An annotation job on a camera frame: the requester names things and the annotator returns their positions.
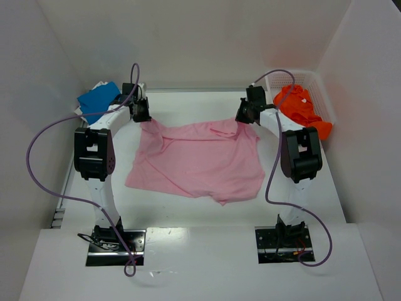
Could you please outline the pink t-shirt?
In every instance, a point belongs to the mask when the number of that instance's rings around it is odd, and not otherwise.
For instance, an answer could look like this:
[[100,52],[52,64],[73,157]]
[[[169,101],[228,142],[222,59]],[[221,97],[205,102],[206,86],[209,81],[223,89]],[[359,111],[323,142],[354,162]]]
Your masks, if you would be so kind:
[[127,187],[221,204],[257,196],[265,172],[250,125],[226,119],[166,127],[152,120],[140,127]]

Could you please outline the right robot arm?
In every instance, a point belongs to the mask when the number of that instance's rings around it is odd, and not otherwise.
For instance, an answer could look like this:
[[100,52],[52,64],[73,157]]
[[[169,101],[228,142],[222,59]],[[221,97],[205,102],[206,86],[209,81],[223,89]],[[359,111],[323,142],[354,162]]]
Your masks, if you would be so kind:
[[275,105],[266,102],[263,87],[254,85],[247,87],[236,121],[257,123],[279,138],[281,170],[285,177],[292,180],[292,184],[288,200],[283,202],[283,210],[278,215],[276,231],[282,243],[297,239],[305,228],[308,188],[323,165],[317,129],[292,121]]

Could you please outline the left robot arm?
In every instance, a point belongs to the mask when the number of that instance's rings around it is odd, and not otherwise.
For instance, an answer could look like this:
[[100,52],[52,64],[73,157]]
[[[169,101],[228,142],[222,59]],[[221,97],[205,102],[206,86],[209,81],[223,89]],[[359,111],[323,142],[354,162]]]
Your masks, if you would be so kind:
[[109,114],[100,117],[87,128],[75,130],[74,167],[85,180],[94,203],[95,227],[91,235],[78,236],[107,251],[123,248],[118,239],[124,236],[121,216],[118,213],[112,191],[111,175],[115,170],[116,158],[113,136],[122,126],[134,122],[148,122],[149,113],[147,86],[139,83],[123,83],[122,92],[111,102]]

